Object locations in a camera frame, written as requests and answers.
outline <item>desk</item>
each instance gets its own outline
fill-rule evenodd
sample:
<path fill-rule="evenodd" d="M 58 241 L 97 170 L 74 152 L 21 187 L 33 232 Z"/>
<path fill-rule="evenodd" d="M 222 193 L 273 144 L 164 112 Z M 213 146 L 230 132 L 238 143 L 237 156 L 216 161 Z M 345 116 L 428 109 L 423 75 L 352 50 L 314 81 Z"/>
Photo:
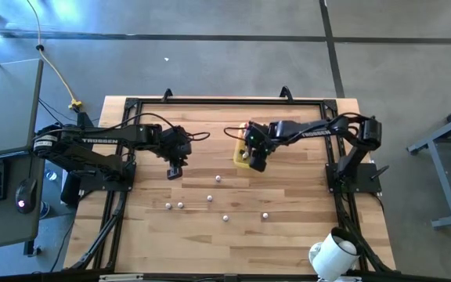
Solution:
<path fill-rule="evenodd" d="M 99 126 L 121 121 L 125 98 L 106 97 Z M 337 99 L 337 106 L 340 113 L 359 112 L 356 99 Z M 318 107 L 146 104 L 143 112 L 159 114 L 187 132 L 210 132 L 211 137 L 192 143 L 184 176 L 172 181 L 166 180 L 168 163 L 149 152 L 136 153 L 137 172 L 124 213 L 117 273 L 314 273 L 308 250 L 337 225 L 334 198 L 327 192 L 323 138 L 280 147 L 268 158 L 265 172 L 259 173 L 234 166 L 236 140 L 222 130 L 248 120 L 319 120 Z M 142 122 L 163 124 L 151 116 L 144 116 Z M 98 145 L 94 150 L 114 154 L 115 148 Z M 222 177 L 220 183 L 216 175 Z M 211 203 L 207 195 L 213 196 Z M 369 194 L 355 197 L 363 236 L 382 261 L 395 268 L 381 206 Z M 95 239 L 105 198 L 105 192 L 93 192 L 79 204 L 65 267 L 74 264 Z M 168 202 L 174 206 L 170 211 L 164 207 Z M 184 203 L 184 209 L 176 207 L 178 202 Z M 269 213 L 268 219 L 262 219 L 263 212 Z M 223 222 L 223 215 L 230 220 Z M 104 260 L 109 250 L 107 238 Z"/>
<path fill-rule="evenodd" d="M 6 198 L 0 201 L 0 246 L 33 240 L 38 235 L 45 161 L 29 154 L 38 111 L 43 62 L 28 60 L 0 65 L 0 155 L 5 157 Z M 16 210 L 19 183 L 37 179 L 36 208 L 28 214 Z M 24 251 L 32 252 L 26 244 Z"/>

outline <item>yellow object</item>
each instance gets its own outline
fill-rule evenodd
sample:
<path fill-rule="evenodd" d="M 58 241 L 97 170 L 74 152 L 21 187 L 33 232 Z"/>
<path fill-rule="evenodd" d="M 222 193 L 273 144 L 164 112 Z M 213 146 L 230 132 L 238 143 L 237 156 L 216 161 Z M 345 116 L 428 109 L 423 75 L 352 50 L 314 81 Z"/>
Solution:
<path fill-rule="evenodd" d="M 67 91 L 69 92 L 69 96 L 72 99 L 72 101 L 70 102 L 69 105 L 69 109 L 73 110 L 75 107 L 81 107 L 82 102 L 81 101 L 77 101 L 74 98 L 74 95 L 72 94 L 72 91 L 70 90 L 69 85 L 67 84 L 66 80 L 63 79 L 62 75 L 60 74 L 59 70 L 56 69 L 56 67 L 53 65 L 52 62 L 50 62 L 50 60 L 48 60 L 48 57 L 45 56 L 45 54 L 43 53 L 44 47 L 41 44 L 41 24 L 39 23 L 39 17 L 38 17 L 38 13 L 36 13 L 36 9 L 33 7 L 33 5 L 31 4 L 31 2 L 29 2 L 29 0 L 27 0 L 27 3 L 29 4 L 29 6 L 32 9 L 32 12 L 34 12 L 34 15 L 36 16 L 36 22 L 38 23 L 38 46 L 41 46 L 41 49 L 39 50 L 39 54 L 41 55 L 41 57 L 46 61 L 46 63 L 48 63 L 48 65 L 55 71 L 56 75 L 60 78 L 61 82 L 63 83 L 63 85 L 66 87 Z"/>
<path fill-rule="evenodd" d="M 77 101 L 75 99 L 72 99 L 72 101 L 70 101 L 69 109 L 72 110 L 74 106 L 80 108 L 82 104 L 83 103 L 81 101 Z"/>
<path fill-rule="evenodd" d="M 241 128 L 245 128 L 247 124 L 243 123 L 240 125 Z M 243 139 L 244 138 L 244 129 L 238 130 L 238 137 Z M 236 141 L 236 148 L 234 149 L 234 155 L 233 155 L 233 162 L 234 164 L 239 168 L 250 168 L 250 156 L 243 159 L 243 152 L 247 152 L 248 148 L 244 143 L 244 140 L 237 140 Z"/>

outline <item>wooden tabletop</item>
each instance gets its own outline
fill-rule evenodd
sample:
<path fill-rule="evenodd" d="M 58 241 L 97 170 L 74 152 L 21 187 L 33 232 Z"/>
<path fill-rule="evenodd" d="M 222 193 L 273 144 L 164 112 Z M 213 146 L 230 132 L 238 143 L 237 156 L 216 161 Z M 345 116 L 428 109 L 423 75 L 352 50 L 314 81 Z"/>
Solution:
<path fill-rule="evenodd" d="M 121 121 L 125 98 L 106 97 L 99 126 Z M 337 99 L 337 105 L 340 113 L 359 112 L 356 99 Z M 172 181 L 166 179 L 168 163 L 150 152 L 136 152 L 137 172 L 124 214 L 117 272 L 314 273 L 308 250 L 337 226 L 334 199 L 327 192 L 323 138 L 278 148 L 260 173 L 234 165 L 236 140 L 222 130 L 248 120 L 319 120 L 318 107 L 147 104 L 143 112 L 159 114 L 187 132 L 210 132 L 211 137 L 192 142 L 183 177 Z M 168 127 L 152 116 L 144 116 L 142 122 Z M 98 145 L 95 151 L 114 154 L 114 146 Z M 65 267 L 95 239 L 105 198 L 106 193 L 98 191 L 79 204 Z M 185 207 L 177 208 L 178 202 Z M 166 203 L 174 208 L 165 209 Z M 356 203 L 363 236 L 382 261 L 395 268 L 377 199 L 356 194 Z M 222 221 L 224 215 L 228 222 Z M 109 250 L 110 237 L 104 261 Z"/>

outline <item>concrete floor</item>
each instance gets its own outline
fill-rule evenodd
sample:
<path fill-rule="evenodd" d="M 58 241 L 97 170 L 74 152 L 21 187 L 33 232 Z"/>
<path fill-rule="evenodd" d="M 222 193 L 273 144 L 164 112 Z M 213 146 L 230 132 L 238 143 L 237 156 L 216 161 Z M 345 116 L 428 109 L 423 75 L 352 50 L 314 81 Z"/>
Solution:
<path fill-rule="evenodd" d="M 44 31 L 325 35 L 316 0 L 32 2 Z M 334 36 L 451 38 L 451 1 L 327 0 L 327 6 Z M 0 31 L 35 29 L 24 0 L 0 0 Z M 166 88 L 177 96 L 276 96 L 288 85 L 296 97 L 336 97 L 325 42 L 46 39 L 43 44 L 92 118 L 106 95 L 162 95 Z M 35 45 L 36 39 L 0 38 L 0 61 L 38 58 Z M 430 224 L 449 215 L 434 165 L 427 152 L 411 157 L 405 151 L 451 113 L 451 45 L 338 43 L 336 52 L 345 96 L 357 98 L 361 111 L 384 125 L 383 144 L 373 158 L 391 165 L 381 182 L 397 268 L 451 277 L 451 227 L 434 231 Z M 74 118 L 50 67 L 41 97 Z M 50 123 L 40 109 L 37 128 Z M 443 161 L 451 167 L 451 160 Z M 49 271 L 71 220 L 41 221 L 37 241 L 47 250 L 42 256 L 21 258 L 19 245 L 0 248 L 0 265 L 7 266 L 0 275 Z"/>

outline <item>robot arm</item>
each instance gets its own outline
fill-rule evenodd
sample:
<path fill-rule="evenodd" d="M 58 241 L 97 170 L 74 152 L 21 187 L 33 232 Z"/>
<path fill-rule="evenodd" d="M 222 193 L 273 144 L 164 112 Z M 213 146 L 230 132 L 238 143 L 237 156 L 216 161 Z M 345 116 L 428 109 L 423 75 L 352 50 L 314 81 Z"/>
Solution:
<path fill-rule="evenodd" d="M 105 180 L 122 180 L 132 163 L 121 156 L 103 156 L 85 148 L 85 144 L 122 145 L 133 150 L 149 150 L 170 164 L 168 179 L 182 176 L 182 166 L 191 154 L 191 139 L 184 128 L 172 126 L 162 130 L 161 125 L 127 125 L 123 128 L 79 128 L 51 125 L 34 138 L 34 153 L 68 172 L 92 174 L 96 171 Z"/>
<path fill-rule="evenodd" d="M 375 117 L 360 114 L 341 114 L 332 120 L 298 123 L 295 121 L 275 121 L 269 125 L 260 125 L 249 121 L 244 135 L 248 154 L 251 156 L 250 167 L 263 172 L 265 159 L 278 146 L 289 146 L 300 139 L 320 136 L 340 136 L 353 148 L 349 155 L 339 160 L 339 176 L 352 175 L 354 168 L 371 150 L 381 145 L 382 124 Z"/>

